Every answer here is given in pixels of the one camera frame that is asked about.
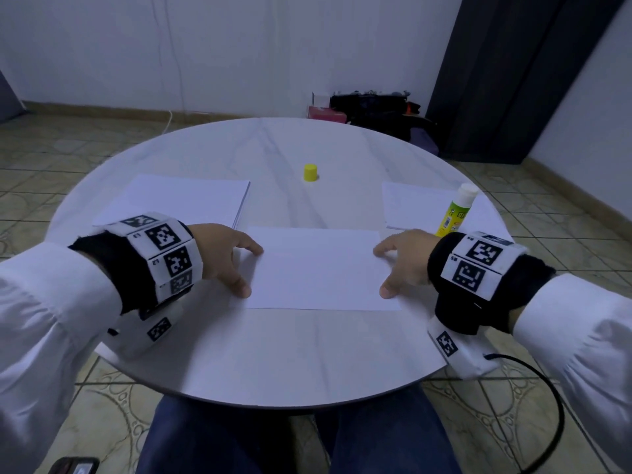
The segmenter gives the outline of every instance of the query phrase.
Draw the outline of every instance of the glue stick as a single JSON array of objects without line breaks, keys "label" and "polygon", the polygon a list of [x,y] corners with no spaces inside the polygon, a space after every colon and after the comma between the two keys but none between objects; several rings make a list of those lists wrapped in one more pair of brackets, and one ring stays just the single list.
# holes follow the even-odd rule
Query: glue stick
[{"label": "glue stick", "polygon": [[458,191],[450,207],[446,211],[446,215],[439,226],[436,236],[442,238],[450,232],[458,231],[459,226],[468,214],[474,199],[478,195],[478,188],[473,184],[464,182]]}]

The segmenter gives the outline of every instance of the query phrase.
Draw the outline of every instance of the stack of paper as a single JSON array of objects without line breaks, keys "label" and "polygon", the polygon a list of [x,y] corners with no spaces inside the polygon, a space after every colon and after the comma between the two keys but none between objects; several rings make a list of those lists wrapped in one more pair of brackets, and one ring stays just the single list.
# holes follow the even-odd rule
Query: stack of paper
[{"label": "stack of paper", "polygon": [[[391,229],[418,228],[434,234],[446,215],[456,190],[423,188],[411,184],[384,182],[382,198],[386,227]],[[478,193],[461,232],[484,231],[499,238],[512,240],[501,216],[485,193]]]},{"label": "stack of paper", "polygon": [[248,234],[265,252],[247,253],[239,271],[252,287],[245,308],[399,311],[396,299],[379,290],[391,273],[373,255],[377,231],[251,227]]},{"label": "stack of paper", "polygon": [[114,223],[156,211],[185,224],[218,223],[235,228],[249,187],[249,181],[139,174],[92,224]]}]

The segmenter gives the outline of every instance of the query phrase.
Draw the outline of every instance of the white glue stick cap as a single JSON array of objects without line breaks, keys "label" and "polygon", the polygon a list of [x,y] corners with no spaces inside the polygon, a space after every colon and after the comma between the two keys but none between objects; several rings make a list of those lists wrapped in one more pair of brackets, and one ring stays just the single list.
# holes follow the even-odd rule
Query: white glue stick cap
[{"label": "white glue stick cap", "polygon": [[464,182],[456,192],[454,204],[462,208],[471,208],[474,199],[478,195],[478,188],[472,183]]}]

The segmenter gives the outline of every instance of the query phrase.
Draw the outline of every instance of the hand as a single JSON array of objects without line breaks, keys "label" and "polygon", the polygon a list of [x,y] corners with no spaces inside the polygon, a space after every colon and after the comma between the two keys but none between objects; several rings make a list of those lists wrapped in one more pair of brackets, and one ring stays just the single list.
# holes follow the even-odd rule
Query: hand
[{"label": "hand", "polygon": [[389,251],[398,252],[397,261],[391,275],[380,287],[380,296],[393,298],[405,283],[417,285],[428,283],[428,258],[439,242],[437,236],[421,229],[393,234],[373,248],[375,256],[383,256]]},{"label": "hand", "polygon": [[202,278],[217,278],[235,296],[249,297],[252,290],[233,264],[233,248],[246,248],[256,256],[263,253],[264,248],[248,234],[223,224],[192,224],[189,229],[194,235],[204,263]]}]

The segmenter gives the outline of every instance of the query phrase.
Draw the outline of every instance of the red box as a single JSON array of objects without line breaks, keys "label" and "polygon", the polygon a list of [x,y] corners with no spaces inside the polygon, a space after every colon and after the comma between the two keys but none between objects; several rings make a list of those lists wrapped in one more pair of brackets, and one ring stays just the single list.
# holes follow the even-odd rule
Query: red box
[{"label": "red box", "polygon": [[331,108],[318,108],[316,106],[310,106],[307,109],[307,118],[322,119],[323,121],[333,121],[335,123],[347,122],[346,114]]}]

